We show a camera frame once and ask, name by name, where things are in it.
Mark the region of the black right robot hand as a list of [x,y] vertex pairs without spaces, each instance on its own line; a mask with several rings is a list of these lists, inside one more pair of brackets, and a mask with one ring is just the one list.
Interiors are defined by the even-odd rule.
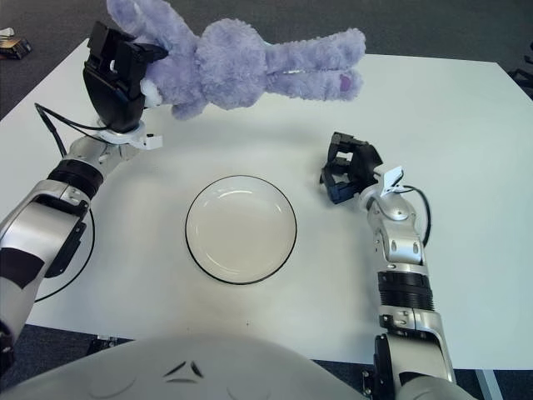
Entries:
[[377,183],[373,171],[380,165],[381,157],[369,142],[334,132],[319,183],[331,202],[343,203]]

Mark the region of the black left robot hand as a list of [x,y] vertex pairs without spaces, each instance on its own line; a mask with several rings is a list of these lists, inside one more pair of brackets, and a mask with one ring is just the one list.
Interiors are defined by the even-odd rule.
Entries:
[[141,80],[147,67],[168,55],[162,47],[138,43],[125,32],[95,22],[84,63],[83,80],[105,128],[117,133],[136,129],[145,109]]

